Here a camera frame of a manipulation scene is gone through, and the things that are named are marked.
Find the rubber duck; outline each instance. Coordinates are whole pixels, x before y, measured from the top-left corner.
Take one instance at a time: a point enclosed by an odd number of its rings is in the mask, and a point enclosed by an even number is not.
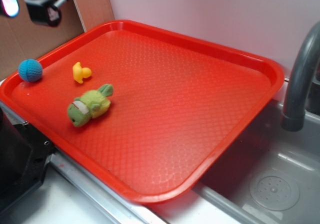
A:
[[[89,68],[82,68],[81,63],[77,62],[73,67],[73,78],[78,83],[84,83],[83,78],[89,78],[92,75],[92,71]]]
[[[67,109],[67,114],[75,127],[81,127],[91,118],[97,118],[108,111],[114,93],[111,84],[105,84],[98,90],[90,90],[81,97],[75,98]]]

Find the black device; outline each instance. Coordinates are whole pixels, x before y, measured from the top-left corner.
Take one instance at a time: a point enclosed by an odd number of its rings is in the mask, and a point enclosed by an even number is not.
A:
[[[32,22],[56,27],[61,21],[60,7],[68,0],[24,0]],[[19,12],[18,0],[0,0],[0,14],[15,17]]]
[[[53,143],[32,124],[11,124],[0,109],[0,216],[40,187]]]

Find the sink basin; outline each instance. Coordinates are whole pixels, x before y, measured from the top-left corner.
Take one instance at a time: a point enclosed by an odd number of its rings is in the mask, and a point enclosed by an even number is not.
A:
[[[288,132],[281,108],[272,100],[200,182],[258,223],[318,224],[320,121],[307,114],[301,131]]]

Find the green stuffed toy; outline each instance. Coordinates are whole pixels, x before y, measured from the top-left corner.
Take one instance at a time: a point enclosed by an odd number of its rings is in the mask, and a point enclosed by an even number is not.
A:
[[[113,92],[114,87],[105,84],[98,90],[88,91],[83,96],[75,98],[67,110],[73,125],[81,127],[91,118],[97,118],[107,112],[111,104],[107,97],[112,96]]]

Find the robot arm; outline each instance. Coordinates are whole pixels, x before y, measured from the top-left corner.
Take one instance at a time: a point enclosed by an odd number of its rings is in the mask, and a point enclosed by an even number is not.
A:
[[[24,0],[32,22],[56,27],[61,21],[60,7],[68,0]],[[0,0],[0,14],[15,17],[19,12],[17,0]]]

